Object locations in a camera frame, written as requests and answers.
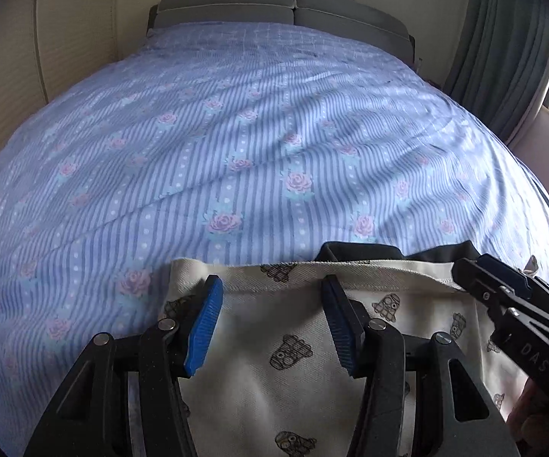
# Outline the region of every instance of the cartoon character print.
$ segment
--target cartoon character print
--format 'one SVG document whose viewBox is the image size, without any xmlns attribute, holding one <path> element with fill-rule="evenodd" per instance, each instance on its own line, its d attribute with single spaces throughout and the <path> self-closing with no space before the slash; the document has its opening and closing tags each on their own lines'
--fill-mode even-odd
<svg viewBox="0 0 549 457">
<path fill-rule="evenodd" d="M 372 307 L 385 320 L 395 323 L 395 313 L 399 309 L 400 303 L 401 301 L 397 294 L 387 294 L 382 301 L 372 303 Z"/>
<path fill-rule="evenodd" d="M 458 340 L 467 326 L 467 320 L 460 313 L 452 314 L 452 326 L 450 327 L 450 336 Z"/>
<path fill-rule="evenodd" d="M 298 265 L 298 263 L 283 263 L 283 264 L 263 264 L 260 266 L 260 271 L 266 273 L 266 276 L 274 281 L 287 283 L 289 281 L 289 273 Z"/>
<path fill-rule="evenodd" d="M 170 319 L 184 317 L 193 297 L 193 295 L 190 295 L 176 300 L 168 300 L 164 305 L 164 314 Z"/>
<path fill-rule="evenodd" d="M 280 431 L 274 439 L 277 447 L 289 457 L 304 457 L 316 446 L 316 439 L 304 438 L 291 431 Z"/>
<path fill-rule="evenodd" d="M 493 396 L 493 402 L 497 406 L 498 410 L 501 410 L 501 406 L 503 405 L 504 400 L 505 400 L 505 393 L 495 393 L 495 396 Z"/>
<path fill-rule="evenodd" d="M 304 340 L 295 335 L 283 335 L 283 343 L 270 356 L 270 365 L 283 371 L 291 368 L 299 360 L 312 355 L 312 348 Z"/>
<path fill-rule="evenodd" d="M 486 352 L 494 352 L 495 354 L 498 354 L 501 352 L 501 349 L 495 345 L 492 338 L 489 338 L 486 345 Z"/>
</svg>

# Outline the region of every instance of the bed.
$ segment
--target bed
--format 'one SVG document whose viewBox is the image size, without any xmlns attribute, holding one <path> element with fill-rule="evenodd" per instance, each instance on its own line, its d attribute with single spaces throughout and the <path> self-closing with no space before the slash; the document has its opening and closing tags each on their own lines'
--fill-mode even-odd
<svg viewBox="0 0 549 457">
<path fill-rule="evenodd" d="M 247 22 L 261 3 L 222 1 L 163 0 L 138 53 L 33 115 L 0 153 L 7 455 L 96 332 L 155 321 L 176 257 L 259 264 L 313 259 L 326 241 L 408 254 L 471 240 L 518 267 L 534 254 L 549 281 L 549 196 L 414 74 L 403 24 L 322 0 L 264 4 L 287 20 Z M 298 14 L 318 4 L 314 20 Z M 373 36 L 326 33 L 330 18 Z M 365 42 L 378 35 L 388 52 Z"/>
</svg>

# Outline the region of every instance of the blue striped bedspread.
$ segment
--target blue striped bedspread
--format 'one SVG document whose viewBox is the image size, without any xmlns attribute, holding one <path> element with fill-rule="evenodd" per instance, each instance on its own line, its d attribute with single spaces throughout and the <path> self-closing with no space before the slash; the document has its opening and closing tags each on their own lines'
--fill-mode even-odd
<svg viewBox="0 0 549 457">
<path fill-rule="evenodd" d="M 471 239 L 549 281 L 549 196 L 475 117 L 360 42 L 185 24 L 0 153 L 0 445 L 21 455 L 91 336 L 156 320 L 176 257 L 308 260 Z"/>
</svg>

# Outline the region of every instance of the finger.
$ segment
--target finger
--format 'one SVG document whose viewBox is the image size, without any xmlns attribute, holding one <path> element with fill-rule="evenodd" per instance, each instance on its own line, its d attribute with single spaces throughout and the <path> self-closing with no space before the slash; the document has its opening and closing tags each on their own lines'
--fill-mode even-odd
<svg viewBox="0 0 549 457">
<path fill-rule="evenodd" d="M 526 443 L 539 455 L 549 447 L 549 416 L 545 414 L 529 416 L 522 424 L 521 433 Z"/>
<path fill-rule="evenodd" d="M 533 410 L 531 401 L 538 392 L 537 385 L 531 379 L 528 379 L 524 384 L 522 394 L 514 404 L 511 413 L 507 417 L 507 425 L 509 426 L 511 435 L 515 441 L 522 439 L 522 424 Z"/>
</svg>

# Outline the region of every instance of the hand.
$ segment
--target hand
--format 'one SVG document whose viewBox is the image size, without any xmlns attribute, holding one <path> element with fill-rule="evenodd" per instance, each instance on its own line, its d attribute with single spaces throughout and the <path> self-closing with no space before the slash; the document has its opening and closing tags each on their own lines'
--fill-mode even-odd
<svg viewBox="0 0 549 457">
<path fill-rule="evenodd" d="M 545 395 L 528 379 L 507 417 L 514 440 L 525 440 L 537 453 L 549 447 L 549 415 L 542 411 L 544 400 Z"/>
</svg>

